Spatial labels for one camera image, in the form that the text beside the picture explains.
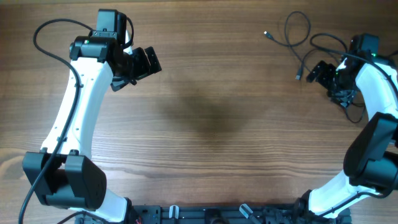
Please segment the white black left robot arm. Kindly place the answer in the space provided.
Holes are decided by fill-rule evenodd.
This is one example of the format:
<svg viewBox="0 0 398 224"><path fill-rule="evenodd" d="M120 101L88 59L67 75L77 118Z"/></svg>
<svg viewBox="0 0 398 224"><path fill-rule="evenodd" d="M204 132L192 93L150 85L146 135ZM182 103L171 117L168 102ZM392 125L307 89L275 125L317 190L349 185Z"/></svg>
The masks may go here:
<svg viewBox="0 0 398 224"><path fill-rule="evenodd" d="M42 205L71 210L80 222L140 223L128 198L107 186L105 173L91 160L93 132L108 89L127 85L161 71L152 47L133 47L130 18L115 9L101 9L96 27L77 37L65 65L70 74L58 115L39 152L22 161Z"/></svg>

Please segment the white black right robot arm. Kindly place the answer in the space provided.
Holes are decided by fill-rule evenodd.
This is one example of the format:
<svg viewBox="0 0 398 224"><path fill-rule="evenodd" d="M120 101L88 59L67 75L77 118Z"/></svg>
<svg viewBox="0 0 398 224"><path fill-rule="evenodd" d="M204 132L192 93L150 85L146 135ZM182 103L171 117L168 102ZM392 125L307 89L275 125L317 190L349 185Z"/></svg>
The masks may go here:
<svg viewBox="0 0 398 224"><path fill-rule="evenodd" d="M378 47L379 37L356 35L340 53L337 67L321 61L306 77L326 88L329 99L344 110L360 93L369 121L348 148L343 170L297 199L291 212L295 223L341 223L349 206L397 190L397 154L387 151L397 144L397 69L390 57L378 54Z"/></svg>

